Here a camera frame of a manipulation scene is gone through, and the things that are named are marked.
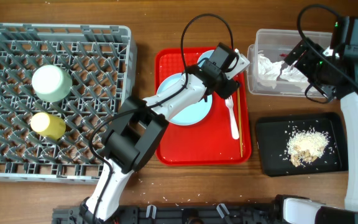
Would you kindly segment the white plastic fork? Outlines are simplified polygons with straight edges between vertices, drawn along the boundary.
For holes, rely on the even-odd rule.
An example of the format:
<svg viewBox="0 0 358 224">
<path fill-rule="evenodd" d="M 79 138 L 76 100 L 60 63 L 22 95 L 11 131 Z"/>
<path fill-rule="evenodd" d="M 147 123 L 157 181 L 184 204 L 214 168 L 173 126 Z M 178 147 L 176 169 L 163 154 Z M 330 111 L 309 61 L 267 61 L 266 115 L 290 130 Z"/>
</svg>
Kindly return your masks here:
<svg viewBox="0 0 358 224">
<path fill-rule="evenodd" d="M 231 126 L 231 135 L 233 139 L 239 139 L 239 129 L 237 127 L 236 118 L 234 115 L 234 102 L 232 97 L 225 99 L 225 105 L 229 111 L 229 119 L 230 119 L 230 126 Z"/>
</svg>

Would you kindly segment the large light blue plate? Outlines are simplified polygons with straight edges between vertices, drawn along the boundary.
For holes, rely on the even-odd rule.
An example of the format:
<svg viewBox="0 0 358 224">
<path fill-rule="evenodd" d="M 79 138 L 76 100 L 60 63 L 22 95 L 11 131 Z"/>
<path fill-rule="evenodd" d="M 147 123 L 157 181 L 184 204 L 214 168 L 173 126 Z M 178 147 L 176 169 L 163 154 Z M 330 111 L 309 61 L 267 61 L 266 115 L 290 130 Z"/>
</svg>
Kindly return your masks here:
<svg viewBox="0 0 358 224">
<path fill-rule="evenodd" d="M 174 83 L 181 79 L 182 74 L 176 73 L 170 75 L 160 84 L 157 93 L 165 91 Z M 206 100 L 201 100 L 193 105 L 186 107 L 184 110 L 175 115 L 169 122 L 179 126 L 189 126 L 203 120 L 209 113 L 213 104 L 213 96 L 208 95 Z"/>
</svg>

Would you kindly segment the white paper napkin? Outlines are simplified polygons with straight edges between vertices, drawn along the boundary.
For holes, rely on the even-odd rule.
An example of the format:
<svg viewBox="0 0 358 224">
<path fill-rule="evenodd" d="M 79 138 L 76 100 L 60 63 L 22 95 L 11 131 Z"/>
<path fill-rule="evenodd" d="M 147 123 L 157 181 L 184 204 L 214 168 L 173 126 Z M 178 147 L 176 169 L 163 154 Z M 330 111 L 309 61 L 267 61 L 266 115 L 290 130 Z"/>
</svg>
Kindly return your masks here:
<svg viewBox="0 0 358 224">
<path fill-rule="evenodd" d="M 284 67 L 283 60 L 272 62 L 268 59 L 262 51 L 258 53 L 258 73 L 262 80 L 285 80 L 295 83 L 306 83 L 307 78 L 294 65 L 287 65 Z"/>
</svg>

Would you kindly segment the pale green bowl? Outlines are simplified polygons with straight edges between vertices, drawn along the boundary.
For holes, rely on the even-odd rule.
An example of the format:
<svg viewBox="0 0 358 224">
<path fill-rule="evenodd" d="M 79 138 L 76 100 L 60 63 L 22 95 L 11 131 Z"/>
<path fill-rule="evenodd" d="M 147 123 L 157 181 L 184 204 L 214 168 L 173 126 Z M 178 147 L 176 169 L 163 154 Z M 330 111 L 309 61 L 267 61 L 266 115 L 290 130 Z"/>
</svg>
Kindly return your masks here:
<svg viewBox="0 0 358 224">
<path fill-rule="evenodd" d="M 43 101 L 57 102 L 64 99 L 73 86 L 73 80 L 66 70 L 55 65 L 44 65 L 32 76 L 35 94 Z"/>
</svg>

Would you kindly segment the yellow plastic cup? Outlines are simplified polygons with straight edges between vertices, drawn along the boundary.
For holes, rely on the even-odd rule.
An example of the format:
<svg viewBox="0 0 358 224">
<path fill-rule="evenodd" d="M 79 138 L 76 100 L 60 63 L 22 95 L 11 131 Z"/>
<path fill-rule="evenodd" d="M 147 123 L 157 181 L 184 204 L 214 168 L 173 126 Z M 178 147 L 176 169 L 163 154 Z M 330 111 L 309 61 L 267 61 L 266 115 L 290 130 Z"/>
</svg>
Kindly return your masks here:
<svg viewBox="0 0 358 224">
<path fill-rule="evenodd" d="M 66 131 L 64 120 L 52 114 L 39 112 L 33 115 L 30 121 L 33 131 L 43 137 L 58 140 Z"/>
</svg>

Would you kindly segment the small light blue bowl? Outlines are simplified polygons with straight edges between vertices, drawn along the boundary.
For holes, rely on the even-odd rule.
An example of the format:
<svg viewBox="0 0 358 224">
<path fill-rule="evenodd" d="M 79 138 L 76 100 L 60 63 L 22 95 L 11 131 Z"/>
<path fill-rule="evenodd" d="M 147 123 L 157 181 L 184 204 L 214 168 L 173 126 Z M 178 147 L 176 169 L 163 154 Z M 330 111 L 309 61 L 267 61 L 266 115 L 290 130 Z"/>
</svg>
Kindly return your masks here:
<svg viewBox="0 0 358 224">
<path fill-rule="evenodd" d="M 214 50 L 208 50 L 208 51 L 202 53 L 200 55 L 200 57 L 198 58 L 197 65 L 199 67 L 201 67 L 204 64 L 204 62 L 210 58 L 210 56 L 212 55 L 213 52 L 214 52 Z"/>
</svg>

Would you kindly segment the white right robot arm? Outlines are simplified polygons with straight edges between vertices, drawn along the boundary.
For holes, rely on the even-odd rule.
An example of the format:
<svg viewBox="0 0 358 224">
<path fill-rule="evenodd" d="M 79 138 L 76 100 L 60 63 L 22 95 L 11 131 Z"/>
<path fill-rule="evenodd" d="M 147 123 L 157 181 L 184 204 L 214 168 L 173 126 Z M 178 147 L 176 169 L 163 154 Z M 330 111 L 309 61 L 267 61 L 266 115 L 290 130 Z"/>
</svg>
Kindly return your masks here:
<svg viewBox="0 0 358 224">
<path fill-rule="evenodd" d="M 339 59 L 332 60 L 323 48 L 305 38 L 285 58 L 324 97 L 339 99 L 346 124 L 349 166 L 344 209 L 283 196 L 281 216 L 287 223 L 358 223 L 358 46 L 353 45 L 351 49 L 356 52 L 342 51 Z"/>
</svg>

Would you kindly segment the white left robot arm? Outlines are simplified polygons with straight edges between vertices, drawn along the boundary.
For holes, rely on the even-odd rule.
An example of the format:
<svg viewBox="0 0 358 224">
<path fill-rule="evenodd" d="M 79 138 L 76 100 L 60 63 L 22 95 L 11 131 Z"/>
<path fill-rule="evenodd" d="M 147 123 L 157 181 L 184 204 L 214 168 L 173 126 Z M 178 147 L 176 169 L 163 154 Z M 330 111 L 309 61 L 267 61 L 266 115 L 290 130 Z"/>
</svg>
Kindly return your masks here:
<svg viewBox="0 0 358 224">
<path fill-rule="evenodd" d="M 92 196 L 80 214 L 87 223 L 105 223 L 116 212 L 129 177 L 141 170 L 159 146 L 169 121 L 212 93 L 228 99 L 238 88 L 234 77 L 249 66 L 245 57 L 218 65 L 211 58 L 186 67 L 174 85 L 154 96 L 129 97 L 118 114 L 94 128 L 88 147 L 103 163 Z"/>
</svg>

